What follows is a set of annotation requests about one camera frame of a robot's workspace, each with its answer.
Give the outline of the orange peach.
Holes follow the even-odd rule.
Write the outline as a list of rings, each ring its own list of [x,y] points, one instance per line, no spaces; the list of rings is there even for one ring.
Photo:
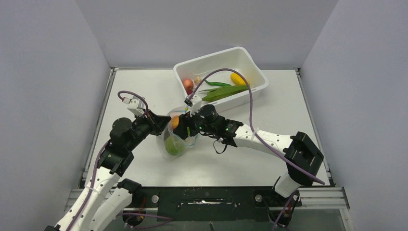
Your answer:
[[[171,129],[174,130],[178,125],[179,125],[179,116],[176,115],[171,118],[171,121],[170,121]]]

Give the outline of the green cabbage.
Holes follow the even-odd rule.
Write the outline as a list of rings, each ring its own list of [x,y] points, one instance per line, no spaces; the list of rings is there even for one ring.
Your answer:
[[[171,156],[179,156],[185,152],[185,145],[178,138],[167,137],[165,140],[165,150]]]

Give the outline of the clear zip top bag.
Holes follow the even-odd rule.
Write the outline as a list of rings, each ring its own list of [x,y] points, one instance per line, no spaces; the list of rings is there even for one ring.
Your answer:
[[[185,152],[179,156],[171,156],[165,150],[165,140],[167,139],[167,137],[174,137],[174,138],[178,138],[179,140],[181,140],[185,145],[185,152],[186,152],[188,149],[191,149],[195,146],[196,141],[198,140],[199,134],[194,137],[189,137],[187,139],[181,139],[180,137],[178,137],[177,135],[173,133],[173,130],[171,129],[171,126],[169,123],[166,129],[164,130],[164,132],[156,139],[156,141],[158,143],[158,147],[160,148],[161,155],[163,156],[163,158],[170,161],[170,160],[174,160],[178,158],[179,156],[183,155]]]

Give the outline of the beige garlic bulb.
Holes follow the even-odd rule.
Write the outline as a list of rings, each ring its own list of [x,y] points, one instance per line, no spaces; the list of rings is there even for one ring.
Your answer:
[[[197,77],[194,79],[195,85],[199,85],[199,84],[201,83],[201,81],[202,81],[202,79],[200,78],[200,76],[197,76]]]

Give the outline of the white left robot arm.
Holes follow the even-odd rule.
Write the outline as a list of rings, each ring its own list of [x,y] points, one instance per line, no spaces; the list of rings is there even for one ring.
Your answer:
[[[96,231],[104,228],[120,210],[132,201],[132,193],[141,185],[121,180],[134,159],[132,151],[149,135],[159,136],[171,117],[151,110],[131,121],[117,119],[110,139],[98,153],[91,178],[68,212],[47,231]]]

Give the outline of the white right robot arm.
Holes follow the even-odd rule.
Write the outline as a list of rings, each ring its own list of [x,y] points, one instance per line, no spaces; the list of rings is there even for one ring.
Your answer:
[[[202,135],[220,141],[226,146],[251,148],[280,158],[287,170],[277,180],[270,198],[283,205],[299,187],[310,187],[317,182],[317,173],[324,156],[311,138],[303,133],[281,135],[251,129],[243,122],[226,119],[213,105],[198,111],[186,112],[170,122],[173,132],[181,139]]]

